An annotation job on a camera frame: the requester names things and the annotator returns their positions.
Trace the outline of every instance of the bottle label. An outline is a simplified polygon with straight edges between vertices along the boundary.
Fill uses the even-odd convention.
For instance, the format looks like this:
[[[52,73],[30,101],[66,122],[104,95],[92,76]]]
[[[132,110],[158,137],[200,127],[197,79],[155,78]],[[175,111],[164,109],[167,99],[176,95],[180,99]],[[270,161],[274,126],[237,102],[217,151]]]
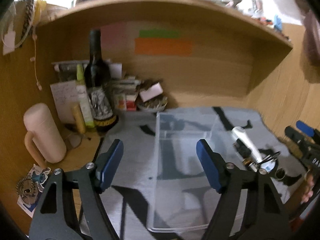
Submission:
[[[88,99],[87,88],[85,85],[77,85],[78,99],[85,125],[89,128],[94,127],[91,107]]]
[[[102,87],[89,88],[88,95],[93,119],[102,121],[113,116],[110,103]]]

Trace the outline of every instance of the hand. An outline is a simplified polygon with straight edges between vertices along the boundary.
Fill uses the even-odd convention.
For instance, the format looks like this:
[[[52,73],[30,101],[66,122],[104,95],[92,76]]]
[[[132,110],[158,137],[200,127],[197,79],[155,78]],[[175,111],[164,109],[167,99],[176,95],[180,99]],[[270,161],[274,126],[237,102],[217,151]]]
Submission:
[[[305,181],[307,182],[307,185],[305,187],[304,194],[301,198],[301,201],[303,203],[308,202],[309,198],[311,198],[313,195],[312,187],[314,186],[314,182],[313,182],[313,176],[311,172],[309,171],[307,172],[305,176]]]

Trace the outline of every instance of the orange sticky note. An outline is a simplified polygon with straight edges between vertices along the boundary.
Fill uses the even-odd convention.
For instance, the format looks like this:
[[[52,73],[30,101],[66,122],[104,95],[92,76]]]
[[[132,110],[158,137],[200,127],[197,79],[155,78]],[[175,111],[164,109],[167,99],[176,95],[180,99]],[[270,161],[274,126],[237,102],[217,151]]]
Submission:
[[[135,54],[190,56],[192,42],[183,39],[136,38]]]

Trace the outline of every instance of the wooden shelf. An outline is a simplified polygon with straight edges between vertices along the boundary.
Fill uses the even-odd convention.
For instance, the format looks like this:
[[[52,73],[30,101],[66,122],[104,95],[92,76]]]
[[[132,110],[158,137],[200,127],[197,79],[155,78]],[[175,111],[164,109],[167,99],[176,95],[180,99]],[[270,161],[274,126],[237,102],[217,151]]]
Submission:
[[[39,26],[107,25],[121,21],[184,23],[241,33],[292,48],[284,37],[239,11],[204,0],[92,0],[43,18]]]

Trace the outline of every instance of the blue clamp pad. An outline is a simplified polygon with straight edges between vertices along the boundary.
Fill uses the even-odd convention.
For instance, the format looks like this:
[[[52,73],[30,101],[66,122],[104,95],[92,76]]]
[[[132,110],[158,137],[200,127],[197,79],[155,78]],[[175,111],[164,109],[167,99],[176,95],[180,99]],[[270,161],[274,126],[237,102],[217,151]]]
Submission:
[[[106,153],[100,154],[97,158],[97,161],[95,162],[97,165],[96,178],[99,181],[101,192],[111,186],[116,170],[122,159],[123,151],[123,142],[116,139],[113,141],[109,150]]]
[[[296,122],[296,127],[309,137],[313,137],[315,135],[315,130],[300,120]]]
[[[220,154],[211,150],[204,139],[197,142],[196,152],[210,186],[218,193],[222,193],[229,182],[225,161]]]

